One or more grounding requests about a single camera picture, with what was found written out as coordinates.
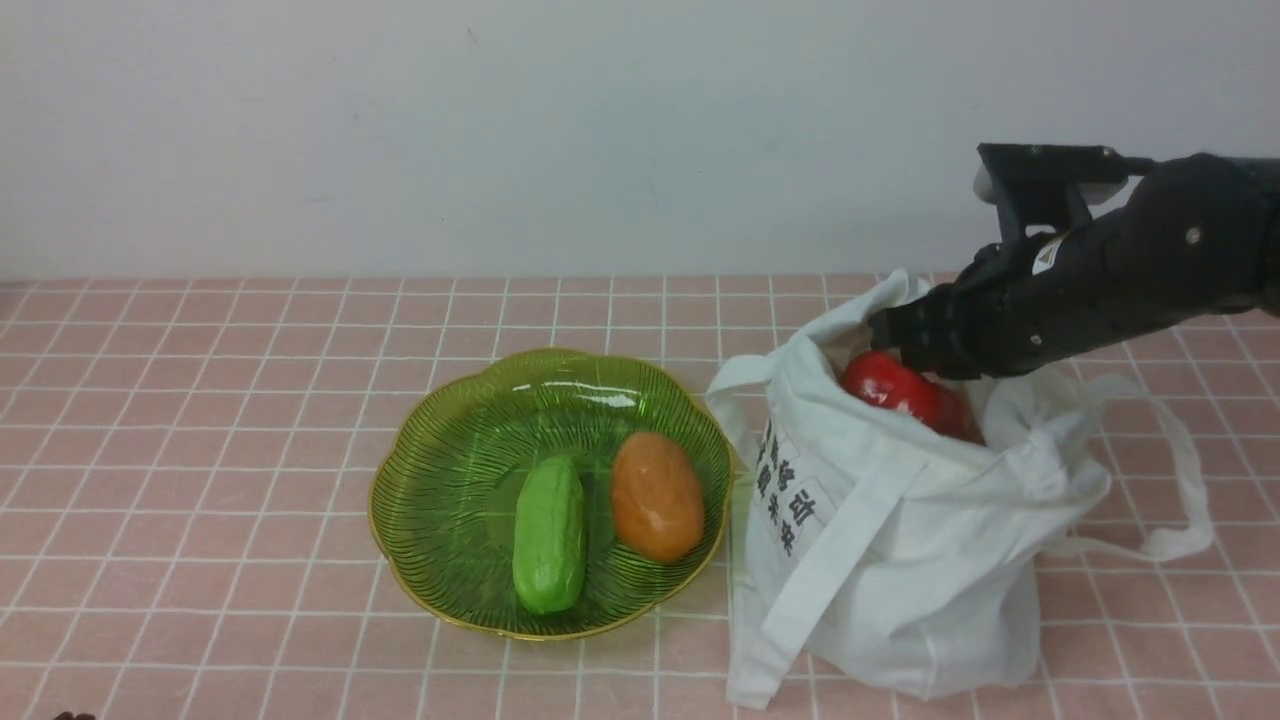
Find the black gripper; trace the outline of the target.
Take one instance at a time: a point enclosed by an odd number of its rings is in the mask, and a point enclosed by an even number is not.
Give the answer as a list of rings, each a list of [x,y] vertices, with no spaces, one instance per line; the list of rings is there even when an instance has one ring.
[[[982,249],[954,283],[867,318],[870,347],[946,380],[1016,377],[1151,332],[1108,260],[1116,225]]]

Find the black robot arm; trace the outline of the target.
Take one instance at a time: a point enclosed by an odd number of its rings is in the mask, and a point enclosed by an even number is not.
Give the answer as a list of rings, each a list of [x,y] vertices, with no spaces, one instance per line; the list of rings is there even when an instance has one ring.
[[[1277,161],[1157,161],[1105,146],[983,143],[1000,238],[870,346],[950,380],[1025,375],[1198,316],[1277,315]]]

